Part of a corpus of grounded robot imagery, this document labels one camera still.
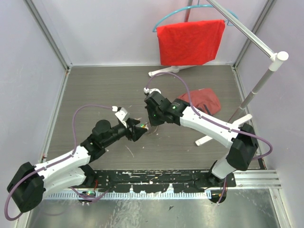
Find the bright red cloth on hanger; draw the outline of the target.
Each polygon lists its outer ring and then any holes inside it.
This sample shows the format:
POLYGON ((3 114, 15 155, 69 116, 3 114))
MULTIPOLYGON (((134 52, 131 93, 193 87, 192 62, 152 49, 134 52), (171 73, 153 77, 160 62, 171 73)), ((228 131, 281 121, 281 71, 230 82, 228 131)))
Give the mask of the bright red cloth on hanger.
POLYGON ((222 19, 157 27, 161 65, 195 66, 214 60, 224 29, 225 22, 222 19))

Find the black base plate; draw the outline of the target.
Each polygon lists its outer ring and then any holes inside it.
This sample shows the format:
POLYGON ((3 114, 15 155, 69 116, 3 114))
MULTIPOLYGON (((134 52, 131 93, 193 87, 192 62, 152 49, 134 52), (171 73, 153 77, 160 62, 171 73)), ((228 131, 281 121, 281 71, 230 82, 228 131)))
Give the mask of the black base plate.
POLYGON ((75 188, 94 188, 100 192, 119 193, 166 192, 173 187, 175 193, 203 192, 205 188, 222 187, 224 181, 211 180, 207 170, 96 170, 90 185, 75 188))

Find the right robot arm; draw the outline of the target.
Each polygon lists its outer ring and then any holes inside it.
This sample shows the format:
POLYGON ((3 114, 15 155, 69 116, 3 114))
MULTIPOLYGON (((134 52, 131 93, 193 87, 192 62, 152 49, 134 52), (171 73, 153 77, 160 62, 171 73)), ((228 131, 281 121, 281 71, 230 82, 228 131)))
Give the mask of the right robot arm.
POLYGON ((218 141, 229 149, 221 159, 215 161, 208 172, 213 187, 219 187, 234 171, 246 171, 258 149, 253 127, 226 123, 212 117, 181 99, 170 102, 158 89, 145 89, 146 110, 152 126, 164 123, 176 124, 196 130, 218 141))

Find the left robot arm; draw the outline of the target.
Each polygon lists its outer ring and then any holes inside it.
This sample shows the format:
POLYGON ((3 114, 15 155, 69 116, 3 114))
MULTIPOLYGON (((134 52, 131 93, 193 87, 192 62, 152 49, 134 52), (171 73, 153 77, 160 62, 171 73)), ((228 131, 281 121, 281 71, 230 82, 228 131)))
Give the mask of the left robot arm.
POLYGON ((50 194, 73 186, 92 187, 96 173, 89 164, 123 137, 133 142, 139 140, 147 132, 147 128, 140 127, 139 123, 139 120, 128 118, 125 124, 119 122, 111 126, 108 120, 100 120, 87 139, 72 151, 44 163, 22 164, 7 186, 9 199, 15 202, 21 213, 25 213, 50 194))

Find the dark red crumpled shirt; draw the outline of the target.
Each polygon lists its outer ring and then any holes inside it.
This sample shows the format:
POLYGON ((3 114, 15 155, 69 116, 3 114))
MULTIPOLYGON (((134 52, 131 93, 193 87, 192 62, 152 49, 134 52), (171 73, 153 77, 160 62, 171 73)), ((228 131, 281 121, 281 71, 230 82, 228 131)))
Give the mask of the dark red crumpled shirt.
POLYGON ((188 93, 184 93, 178 96, 178 99, 187 103, 190 103, 191 99, 197 112, 203 112, 208 115, 215 115, 221 110, 220 101, 211 88, 192 90, 190 91, 190 97, 188 93))

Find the white clothes rack stand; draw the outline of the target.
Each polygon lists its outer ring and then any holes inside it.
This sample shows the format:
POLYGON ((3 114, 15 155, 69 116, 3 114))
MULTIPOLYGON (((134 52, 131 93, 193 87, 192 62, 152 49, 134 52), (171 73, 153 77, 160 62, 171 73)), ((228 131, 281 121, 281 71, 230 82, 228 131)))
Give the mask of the white clothes rack stand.
MULTIPOLYGON (((288 25, 292 22, 294 12, 301 12, 304 6, 302 0, 272 0, 265 10, 264 18, 256 31, 256 35, 273 51, 285 51, 289 59, 274 72, 263 85, 258 94, 240 114, 250 112, 253 116, 254 127, 259 136, 269 140, 274 148, 273 155, 281 153, 289 142, 284 132, 284 124, 289 116, 287 100, 284 98, 285 74, 294 56, 288 41, 288 25)), ((240 91, 241 98, 249 94, 249 90, 263 77, 271 61, 254 44, 249 44, 241 54, 236 65, 229 72, 232 73, 240 91)))

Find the teal clothes hanger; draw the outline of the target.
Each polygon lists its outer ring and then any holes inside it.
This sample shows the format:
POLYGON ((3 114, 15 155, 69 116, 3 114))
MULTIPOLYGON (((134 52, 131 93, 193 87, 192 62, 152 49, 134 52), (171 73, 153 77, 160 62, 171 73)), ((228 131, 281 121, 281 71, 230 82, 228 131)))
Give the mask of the teal clothes hanger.
MULTIPOLYGON (((162 19, 160 19, 156 24, 155 26, 153 27, 152 29, 152 32, 155 33, 156 32, 156 29, 157 27, 163 22, 165 21, 167 18, 179 13, 179 12, 182 12, 182 11, 191 11, 191 9, 195 9, 195 8, 214 8, 212 5, 210 4, 207 4, 207 5, 192 5, 192 6, 186 6, 186 7, 183 7, 183 8, 180 8, 180 9, 177 9, 169 14, 167 14, 166 16, 164 16, 162 19)), ((233 15, 233 17, 235 17, 236 19, 238 19, 238 16, 232 12, 231 10, 228 10, 229 13, 231 13, 233 15)), ((228 26, 232 26, 232 23, 227 19, 225 22, 227 22, 227 25, 228 26)))

